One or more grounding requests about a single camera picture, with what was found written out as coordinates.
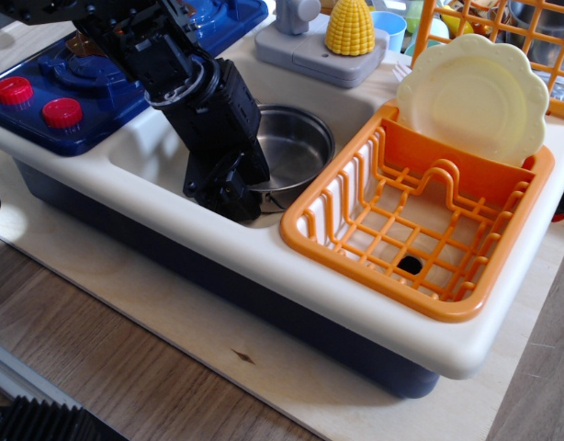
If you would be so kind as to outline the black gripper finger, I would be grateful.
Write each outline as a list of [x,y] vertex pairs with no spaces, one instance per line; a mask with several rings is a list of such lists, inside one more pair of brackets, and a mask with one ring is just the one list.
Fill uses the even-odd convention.
[[231,221],[253,221],[261,215],[259,201],[236,170],[208,177],[197,186],[193,199]]

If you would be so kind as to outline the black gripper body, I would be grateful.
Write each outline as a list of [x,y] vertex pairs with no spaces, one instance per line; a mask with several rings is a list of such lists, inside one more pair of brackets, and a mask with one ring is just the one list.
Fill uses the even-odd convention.
[[257,139],[261,111],[235,64],[194,61],[196,76],[167,93],[160,110],[188,149],[184,182],[198,196],[233,174],[246,186],[270,178]]

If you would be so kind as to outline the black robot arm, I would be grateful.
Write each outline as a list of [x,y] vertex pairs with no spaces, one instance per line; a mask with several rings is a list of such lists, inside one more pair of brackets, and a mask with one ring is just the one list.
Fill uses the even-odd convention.
[[70,21],[164,113],[188,149],[183,192],[232,221],[260,216],[250,187],[269,168],[257,139],[261,112],[234,63],[197,42],[176,1],[0,1],[34,26]]

